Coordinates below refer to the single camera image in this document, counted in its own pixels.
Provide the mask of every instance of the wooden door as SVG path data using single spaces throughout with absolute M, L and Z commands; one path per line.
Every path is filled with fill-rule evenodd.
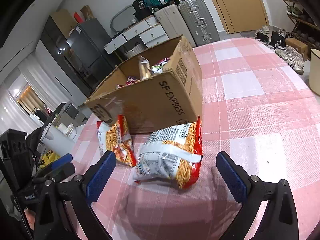
M 268 25 L 262 0 L 212 0 L 228 33 L 257 30 Z

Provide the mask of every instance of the cardboard box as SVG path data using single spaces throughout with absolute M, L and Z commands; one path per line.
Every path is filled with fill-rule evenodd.
M 285 39 L 285 44 L 287 46 L 291 46 L 298 50 L 298 52 L 303 55 L 303 60 L 306 61 L 308 59 L 308 45 L 303 43 L 302 41 L 297 40 L 296 38 L 288 38 Z
M 93 13 L 92 13 L 89 5 L 83 6 L 80 11 L 82 12 L 84 19 L 86 21 L 89 21 L 90 19 L 94 19 Z
M 128 76 L 140 76 L 138 55 L 126 60 L 101 82 L 85 104 L 110 125 L 118 114 L 124 114 L 132 134 L 196 122 L 202 116 L 202 72 L 188 40 L 180 36 L 139 55 L 150 65 L 166 57 L 170 61 L 164 73 L 116 89 Z
M 76 20 L 66 9 L 61 9 L 58 12 L 52 13 L 50 16 L 62 32 L 63 36 L 68 39 L 70 31 L 78 24 Z

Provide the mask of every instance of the pink plaid tablecloth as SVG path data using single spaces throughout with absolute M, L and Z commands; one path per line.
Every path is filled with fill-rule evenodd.
M 136 185 L 134 169 L 117 164 L 92 205 L 115 240 L 218 239 L 235 203 L 215 157 L 226 151 L 249 175 L 287 179 L 304 240 L 320 220 L 320 107 L 300 77 L 263 44 L 249 38 L 194 49 L 203 72 L 203 161 L 198 182 L 178 192 L 162 183 Z M 100 158 L 92 115 L 74 149 L 77 173 Z M 135 154 L 147 135 L 134 136 Z M 263 203 L 246 239 L 253 237 Z M 79 237 L 86 239 L 78 225 Z

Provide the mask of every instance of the silver suitcase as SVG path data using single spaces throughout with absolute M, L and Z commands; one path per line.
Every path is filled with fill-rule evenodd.
M 169 39 L 184 35 L 190 42 L 191 47 L 196 47 L 196 43 L 188 29 L 188 26 L 186 25 L 186 22 L 178 10 L 178 6 L 175 4 L 169 5 L 157 11 L 155 15 L 164 31 L 167 33 Z
M 179 4 L 179 11 L 197 46 L 220 40 L 216 25 L 204 0 L 187 0 Z

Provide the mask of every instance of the white curtain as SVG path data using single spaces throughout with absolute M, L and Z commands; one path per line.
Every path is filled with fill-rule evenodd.
M 32 89 L 51 111 L 54 111 L 61 103 L 70 101 L 39 64 L 34 52 L 22 60 L 18 68 Z
M 0 85 L 0 135 L 8 129 L 14 129 L 30 134 L 39 128 L 30 116 L 17 104 L 7 90 L 5 84 Z

